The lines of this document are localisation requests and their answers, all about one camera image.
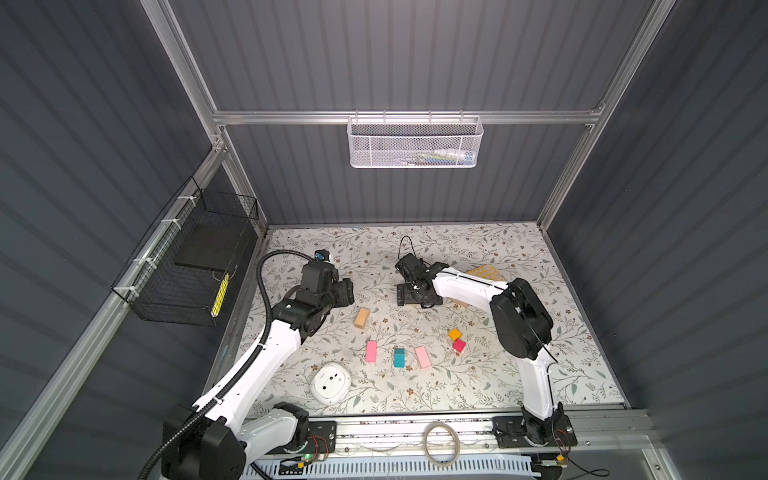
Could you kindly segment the arched natural wood block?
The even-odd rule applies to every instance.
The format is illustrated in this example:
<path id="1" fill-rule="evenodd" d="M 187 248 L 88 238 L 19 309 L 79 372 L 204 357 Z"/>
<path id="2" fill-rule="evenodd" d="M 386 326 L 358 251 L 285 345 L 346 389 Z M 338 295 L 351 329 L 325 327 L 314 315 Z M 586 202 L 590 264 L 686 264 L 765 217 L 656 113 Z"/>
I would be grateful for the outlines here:
<path id="1" fill-rule="evenodd" d="M 370 315 L 371 315 L 371 311 L 369 309 L 361 308 L 354 320 L 353 325 L 358 329 L 363 329 Z"/>

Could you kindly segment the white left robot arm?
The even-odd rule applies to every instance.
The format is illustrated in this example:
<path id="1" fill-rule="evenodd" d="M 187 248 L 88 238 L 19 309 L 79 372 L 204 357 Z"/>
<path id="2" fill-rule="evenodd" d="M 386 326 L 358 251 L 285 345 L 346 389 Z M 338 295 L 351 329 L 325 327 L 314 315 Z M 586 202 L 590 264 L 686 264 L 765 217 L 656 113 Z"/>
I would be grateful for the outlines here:
<path id="1" fill-rule="evenodd" d="M 280 402 L 257 420 L 247 418 L 281 365 L 334 309 L 354 302 L 352 281 L 340 278 L 328 251 L 303 258 L 299 285 L 265 305 L 264 328 L 246 353 L 191 406 L 176 408 L 164 421 L 162 444 L 140 478 L 158 468 L 164 479 L 238 479 L 276 448 L 305 446 L 309 415 L 300 407 Z"/>

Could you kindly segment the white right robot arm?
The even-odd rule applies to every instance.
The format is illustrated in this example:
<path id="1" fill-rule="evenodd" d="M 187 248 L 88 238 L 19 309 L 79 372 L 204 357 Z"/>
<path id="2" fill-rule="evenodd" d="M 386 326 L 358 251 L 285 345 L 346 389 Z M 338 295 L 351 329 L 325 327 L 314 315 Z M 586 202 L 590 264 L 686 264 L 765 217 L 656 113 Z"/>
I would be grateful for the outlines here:
<path id="1" fill-rule="evenodd" d="M 578 444 L 553 386 L 551 367 L 557 360 L 548 345 L 554 321 L 526 280 L 492 281 L 442 262 L 428 264 L 413 253 L 401 257 L 395 268 L 404 279 L 397 286 L 400 306 L 432 308 L 449 298 L 491 317 L 501 346 L 516 358 L 523 391 L 518 429 L 530 445 L 565 449 Z"/>

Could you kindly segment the teal wood block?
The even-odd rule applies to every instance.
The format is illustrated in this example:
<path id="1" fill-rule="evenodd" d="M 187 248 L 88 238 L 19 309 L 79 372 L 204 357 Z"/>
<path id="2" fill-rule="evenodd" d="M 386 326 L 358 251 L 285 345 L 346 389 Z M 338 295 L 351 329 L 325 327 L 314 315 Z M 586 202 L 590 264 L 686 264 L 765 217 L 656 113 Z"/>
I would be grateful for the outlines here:
<path id="1" fill-rule="evenodd" d="M 406 366 L 406 353 L 404 348 L 394 349 L 394 367 L 404 368 Z"/>

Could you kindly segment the light pink wood block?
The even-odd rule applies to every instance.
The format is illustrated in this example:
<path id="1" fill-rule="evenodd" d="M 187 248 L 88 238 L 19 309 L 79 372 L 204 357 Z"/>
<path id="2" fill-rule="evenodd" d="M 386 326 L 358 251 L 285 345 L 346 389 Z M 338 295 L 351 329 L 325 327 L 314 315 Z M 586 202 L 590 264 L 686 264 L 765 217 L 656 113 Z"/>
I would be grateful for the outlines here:
<path id="1" fill-rule="evenodd" d="M 430 368 L 432 366 L 432 363 L 431 363 L 431 360 L 430 360 L 430 355 L 429 355 L 429 353 L 428 353 L 428 351 L 427 351 L 425 346 L 417 347 L 414 350 L 414 352 L 415 352 L 417 361 L 419 363 L 419 366 L 422 369 L 427 369 L 427 368 Z"/>

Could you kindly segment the dark pink rectangular block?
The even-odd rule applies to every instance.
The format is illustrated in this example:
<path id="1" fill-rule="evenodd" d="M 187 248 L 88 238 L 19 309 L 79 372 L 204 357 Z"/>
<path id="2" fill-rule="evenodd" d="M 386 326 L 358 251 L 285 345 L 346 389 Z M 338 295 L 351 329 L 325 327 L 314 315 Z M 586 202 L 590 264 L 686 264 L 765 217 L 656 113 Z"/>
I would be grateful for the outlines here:
<path id="1" fill-rule="evenodd" d="M 375 340 L 368 341 L 366 345 L 365 361 L 367 363 L 375 363 L 377 360 L 377 353 L 378 342 Z"/>

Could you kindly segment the yellow calculator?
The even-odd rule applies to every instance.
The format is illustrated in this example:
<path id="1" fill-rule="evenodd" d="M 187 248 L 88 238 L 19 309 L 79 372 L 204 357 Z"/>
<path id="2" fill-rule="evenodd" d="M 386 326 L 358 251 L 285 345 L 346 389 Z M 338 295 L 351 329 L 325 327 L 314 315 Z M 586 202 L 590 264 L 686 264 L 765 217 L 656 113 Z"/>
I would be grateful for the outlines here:
<path id="1" fill-rule="evenodd" d="M 467 271 L 468 275 L 479 277 L 489 281 L 504 281 L 504 276 L 490 264 L 482 265 Z"/>

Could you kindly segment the white round smart speaker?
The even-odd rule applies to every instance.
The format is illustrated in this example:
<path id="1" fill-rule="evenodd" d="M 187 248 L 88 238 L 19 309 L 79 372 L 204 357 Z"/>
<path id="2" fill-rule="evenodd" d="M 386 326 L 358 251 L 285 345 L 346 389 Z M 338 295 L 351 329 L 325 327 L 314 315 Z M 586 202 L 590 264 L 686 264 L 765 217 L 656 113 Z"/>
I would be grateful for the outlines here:
<path id="1" fill-rule="evenodd" d="M 310 392 L 322 405 L 332 406 L 344 399 L 350 387 L 349 371 L 337 362 L 330 362 L 317 371 L 310 383 Z"/>

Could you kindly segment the yellow green marker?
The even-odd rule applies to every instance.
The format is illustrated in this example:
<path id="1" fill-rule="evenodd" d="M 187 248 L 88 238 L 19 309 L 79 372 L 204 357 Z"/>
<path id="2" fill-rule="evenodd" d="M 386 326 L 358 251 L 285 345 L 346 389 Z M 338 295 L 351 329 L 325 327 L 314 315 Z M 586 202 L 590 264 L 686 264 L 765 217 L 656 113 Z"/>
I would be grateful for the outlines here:
<path id="1" fill-rule="evenodd" d="M 225 273 L 223 278 L 219 282 L 219 287 L 210 309 L 210 316 L 212 318 L 217 318 L 220 315 L 224 301 L 226 299 L 229 283 L 230 283 L 230 274 Z"/>

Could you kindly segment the roll of clear tape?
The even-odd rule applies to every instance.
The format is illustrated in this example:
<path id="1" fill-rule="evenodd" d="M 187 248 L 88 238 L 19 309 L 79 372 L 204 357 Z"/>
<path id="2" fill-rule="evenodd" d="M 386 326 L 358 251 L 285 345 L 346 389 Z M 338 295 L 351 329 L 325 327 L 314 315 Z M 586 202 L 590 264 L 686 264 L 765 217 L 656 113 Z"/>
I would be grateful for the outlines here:
<path id="1" fill-rule="evenodd" d="M 444 437 L 434 443 L 431 438 L 436 432 L 443 432 Z M 445 458 L 437 458 L 431 451 L 432 446 L 452 448 L 452 453 Z M 422 435 L 422 450 L 426 460 L 437 468 L 450 468 L 456 464 L 461 454 L 461 440 L 455 429 L 443 422 L 432 422 L 424 430 Z"/>

